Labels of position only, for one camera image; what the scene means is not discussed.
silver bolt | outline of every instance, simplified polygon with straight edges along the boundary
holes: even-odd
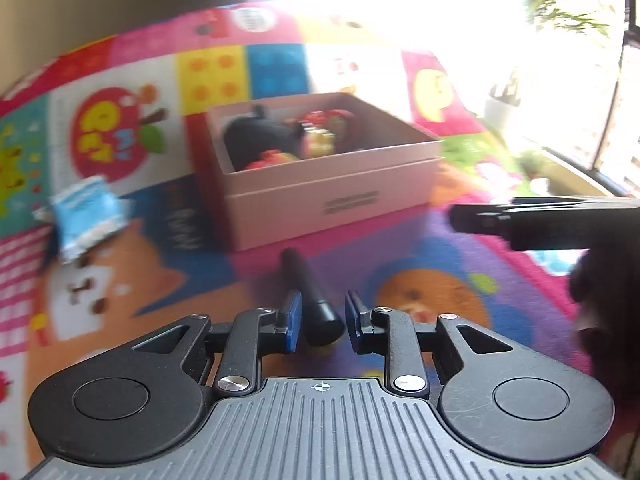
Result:
[[[229,375],[220,379],[218,386],[226,392],[241,392],[249,387],[249,379],[242,375]]]
[[[401,375],[394,381],[394,386],[404,392],[419,392],[426,385],[424,379],[417,375]]]

orange dots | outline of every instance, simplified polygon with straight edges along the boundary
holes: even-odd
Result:
[[[206,101],[211,92],[204,85],[198,85],[193,89],[193,99],[196,101]]]
[[[218,66],[220,68],[231,68],[234,65],[234,58],[229,54],[225,54],[224,56],[220,56],[218,58]]]
[[[138,98],[143,105],[149,105],[158,99],[158,88],[155,85],[144,85],[138,92]]]
[[[233,97],[238,93],[238,85],[229,81],[220,87],[220,91],[224,97]]]
[[[191,68],[191,70],[193,70],[194,72],[202,72],[204,69],[206,69],[208,64],[209,62],[203,57],[197,57],[196,59],[191,60],[191,62],[189,63],[189,68]]]

blue tile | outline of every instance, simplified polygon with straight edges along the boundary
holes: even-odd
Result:
[[[252,99],[309,93],[303,45],[259,44],[245,48]]]
[[[145,254],[156,254],[168,276],[179,272],[185,278],[177,290],[144,306],[137,314],[237,281],[228,255],[212,234],[211,220],[200,199],[194,175],[146,187],[123,198],[132,201],[131,217],[138,219],[142,226],[138,243],[146,248]]]

black marker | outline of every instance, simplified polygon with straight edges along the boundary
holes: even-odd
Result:
[[[302,331],[312,346],[324,346],[340,339],[344,322],[324,294],[302,255],[293,248],[280,253],[284,278],[292,290],[302,293]]]

pink box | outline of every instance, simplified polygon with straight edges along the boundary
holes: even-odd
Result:
[[[260,100],[273,120],[332,108],[356,115],[359,151],[234,171],[223,133],[256,102],[209,111],[213,166],[231,246],[245,250],[427,203],[440,160],[440,141],[348,94]]]

